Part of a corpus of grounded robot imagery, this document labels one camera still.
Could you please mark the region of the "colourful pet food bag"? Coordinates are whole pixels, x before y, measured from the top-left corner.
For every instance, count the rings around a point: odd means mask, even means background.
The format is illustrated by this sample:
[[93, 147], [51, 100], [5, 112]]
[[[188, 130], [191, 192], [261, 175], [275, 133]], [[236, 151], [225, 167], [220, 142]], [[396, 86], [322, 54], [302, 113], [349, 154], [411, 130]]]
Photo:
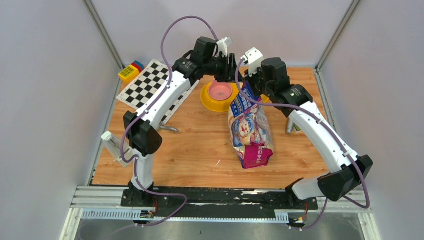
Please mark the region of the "colourful pet food bag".
[[229, 106], [228, 126], [242, 168], [267, 166], [274, 155], [274, 143], [264, 107], [238, 93]]

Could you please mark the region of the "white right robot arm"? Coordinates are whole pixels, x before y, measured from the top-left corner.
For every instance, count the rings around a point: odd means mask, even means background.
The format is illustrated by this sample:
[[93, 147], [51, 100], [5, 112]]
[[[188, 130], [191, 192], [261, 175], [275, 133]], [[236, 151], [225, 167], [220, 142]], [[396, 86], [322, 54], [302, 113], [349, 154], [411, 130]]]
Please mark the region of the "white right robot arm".
[[244, 81], [252, 87], [255, 97], [269, 97], [270, 107], [280, 110], [307, 136], [324, 160], [328, 173], [313, 178], [300, 178], [285, 188], [286, 204], [298, 209], [306, 199], [326, 197], [337, 202], [344, 198], [367, 209], [370, 197], [365, 178], [373, 161], [346, 144], [321, 114], [311, 94], [300, 84], [292, 84], [285, 62], [279, 57], [260, 60], [258, 66], [247, 57], [239, 65], [245, 71]]

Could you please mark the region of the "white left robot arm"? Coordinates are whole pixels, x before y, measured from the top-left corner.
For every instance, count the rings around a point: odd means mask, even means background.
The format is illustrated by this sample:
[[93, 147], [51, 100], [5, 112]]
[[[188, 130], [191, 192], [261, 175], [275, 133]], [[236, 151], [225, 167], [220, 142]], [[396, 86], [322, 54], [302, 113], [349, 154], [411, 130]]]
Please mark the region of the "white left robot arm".
[[204, 76], [213, 76], [219, 83], [231, 83], [238, 75], [235, 54], [229, 53], [232, 40], [200, 37], [194, 48], [175, 61], [169, 68], [168, 78], [159, 90], [135, 113], [124, 115], [124, 135], [133, 149], [133, 177], [128, 185], [134, 200], [140, 206], [153, 201], [154, 155], [163, 139], [158, 133], [163, 116], [178, 98]]

